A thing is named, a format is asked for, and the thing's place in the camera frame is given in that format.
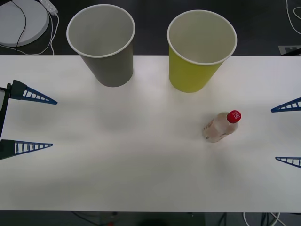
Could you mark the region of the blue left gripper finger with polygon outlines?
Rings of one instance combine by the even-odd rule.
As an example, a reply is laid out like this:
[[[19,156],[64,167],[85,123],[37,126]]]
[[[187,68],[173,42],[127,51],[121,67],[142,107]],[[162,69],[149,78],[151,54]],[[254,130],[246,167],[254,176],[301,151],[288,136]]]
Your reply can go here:
[[[53,144],[51,143],[36,143],[3,139],[0,141],[0,159],[3,160],[52,146]]]
[[[52,98],[28,87],[24,83],[17,80],[13,80],[10,98],[16,100],[46,103],[51,105],[56,105],[58,103]]]

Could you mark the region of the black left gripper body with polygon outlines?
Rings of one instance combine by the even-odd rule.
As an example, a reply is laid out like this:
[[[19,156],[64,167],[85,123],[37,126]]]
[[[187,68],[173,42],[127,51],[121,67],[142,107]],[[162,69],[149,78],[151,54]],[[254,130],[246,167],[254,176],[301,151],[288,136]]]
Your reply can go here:
[[[3,131],[6,111],[8,107],[8,102],[10,98],[10,92],[11,92],[11,84],[8,83],[6,88],[1,87],[0,88],[0,136]]]

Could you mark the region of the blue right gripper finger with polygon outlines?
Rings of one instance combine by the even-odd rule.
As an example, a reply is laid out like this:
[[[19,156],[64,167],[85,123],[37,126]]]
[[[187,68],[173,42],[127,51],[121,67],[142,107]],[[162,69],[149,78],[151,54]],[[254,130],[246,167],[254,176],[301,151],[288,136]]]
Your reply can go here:
[[[301,111],[301,97],[271,109],[272,113]]]
[[[275,157],[277,161],[301,168],[301,157]]]

